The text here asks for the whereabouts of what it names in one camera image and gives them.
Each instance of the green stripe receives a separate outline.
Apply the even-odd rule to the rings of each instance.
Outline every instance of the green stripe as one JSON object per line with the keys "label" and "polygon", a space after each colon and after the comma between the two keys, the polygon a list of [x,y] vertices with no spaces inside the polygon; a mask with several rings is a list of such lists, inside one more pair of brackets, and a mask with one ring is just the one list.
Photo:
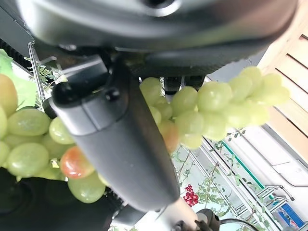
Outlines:
{"label": "green stripe", "polygon": [[254,181],[260,186],[261,189],[264,189],[264,185],[252,174],[252,172],[246,167],[246,165],[240,160],[240,158],[237,157],[237,155],[232,151],[232,149],[225,143],[222,142],[223,146],[228,149],[228,151],[235,156],[235,159],[240,163],[240,165],[248,172],[248,174],[252,177],[252,179],[254,179]]}

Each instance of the grape bunch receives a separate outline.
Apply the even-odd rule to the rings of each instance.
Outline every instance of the grape bunch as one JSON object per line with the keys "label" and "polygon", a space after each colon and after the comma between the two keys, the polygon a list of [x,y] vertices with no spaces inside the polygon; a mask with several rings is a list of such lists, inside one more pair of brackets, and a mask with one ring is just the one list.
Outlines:
{"label": "grape bunch", "polygon": [[[171,102],[162,95],[157,78],[145,79],[140,89],[167,151],[172,154],[180,143],[196,149],[202,136],[219,141],[228,128],[264,124],[269,118],[267,107],[289,98],[281,82],[277,74],[262,76],[256,67],[249,67],[229,83],[207,82],[198,92],[183,87]],[[99,200],[109,184],[76,146],[60,118],[51,120],[35,108],[17,107],[13,82],[0,74],[0,167],[17,180],[68,179],[68,187],[78,200]],[[197,203],[193,191],[187,193],[185,200],[191,206]]]}
{"label": "grape bunch", "polygon": [[35,108],[17,109],[17,92],[0,74],[0,167],[18,180],[40,177],[65,180],[78,200],[94,203],[108,184],[83,155],[57,117]]}
{"label": "grape bunch", "polygon": [[184,201],[189,205],[189,207],[193,207],[195,204],[198,203],[198,195],[194,193],[193,187],[189,184],[185,187],[186,194],[183,196]]}
{"label": "grape bunch", "polygon": [[206,82],[199,91],[185,86],[171,102],[161,94],[157,78],[146,78],[140,89],[169,153],[180,143],[197,149],[203,136],[220,141],[230,128],[263,125],[269,119],[268,107],[290,97],[280,75],[263,76],[254,66],[245,68],[229,83]]}

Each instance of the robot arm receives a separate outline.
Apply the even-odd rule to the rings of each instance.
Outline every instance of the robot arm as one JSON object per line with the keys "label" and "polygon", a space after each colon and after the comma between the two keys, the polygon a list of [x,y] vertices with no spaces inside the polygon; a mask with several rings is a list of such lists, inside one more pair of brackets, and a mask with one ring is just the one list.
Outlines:
{"label": "robot arm", "polygon": [[160,229],[219,230],[217,216],[180,199],[138,77],[204,76],[246,58],[287,29],[297,0],[17,2],[39,59],[69,79],[51,106],[113,190]]}

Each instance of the wooden panel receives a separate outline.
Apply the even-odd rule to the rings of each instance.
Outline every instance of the wooden panel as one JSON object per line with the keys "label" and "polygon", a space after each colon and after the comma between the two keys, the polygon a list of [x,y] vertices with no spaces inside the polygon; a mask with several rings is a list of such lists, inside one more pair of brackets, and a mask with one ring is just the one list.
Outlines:
{"label": "wooden panel", "polygon": [[306,36],[306,37],[308,38],[308,25],[307,25],[307,27],[304,29],[303,35]]}
{"label": "wooden panel", "polygon": [[308,138],[277,109],[271,107],[269,112],[270,121],[268,125],[308,162]]}
{"label": "wooden panel", "polygon": [[308,67],[308,40],[301,36],[294,42],[288,53],[305,67]]}
{"label": "wooden panel", "polygon": [[307,28],[308,25],[308,0],[300,0],[298,3],[296,15],[286,32],[272,43],[258,67],[264,74],[273,71],[281,59],[287,54],[293,42],[297,40]]}
{"label": "wooden panel", "polygon": [[286,55],[276,67],[285,76],[308,92],[308,68]]}
{"label": "wooden panel", "polygon": [[[274,70],[273,73],[278,73],[281,75],[281,73],[277,70]],[[282,85],[289,89],[291,99],[295,101],[298,105],[300,105],[306,112],[308,112],[308,94],[302,89],[300,89],[298,85],[289,80],[288,77],[284,75],[281,76],[282,76]]]}
{"label": "wooden panel", "polygon": [[308,114],[303,108],[291,99],[276,107],[308,136]]}

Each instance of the black cable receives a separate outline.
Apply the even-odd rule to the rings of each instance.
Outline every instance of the black cable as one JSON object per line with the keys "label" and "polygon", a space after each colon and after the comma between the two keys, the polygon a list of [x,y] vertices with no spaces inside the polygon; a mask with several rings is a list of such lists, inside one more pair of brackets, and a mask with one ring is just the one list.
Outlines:
{"label": "black cable", "polygon": [[239,220],[239,219],[233,219],[233,218],[229,218],[229,219],[223,219],[220,221],[220,224],[231,224],[231,223],[237,223],[237,224],[241,224],[241,225],[245,225],[246,227],[250,228],[253,231],[259,231],[255,226],[249,224],[246,221],[243,220]]}

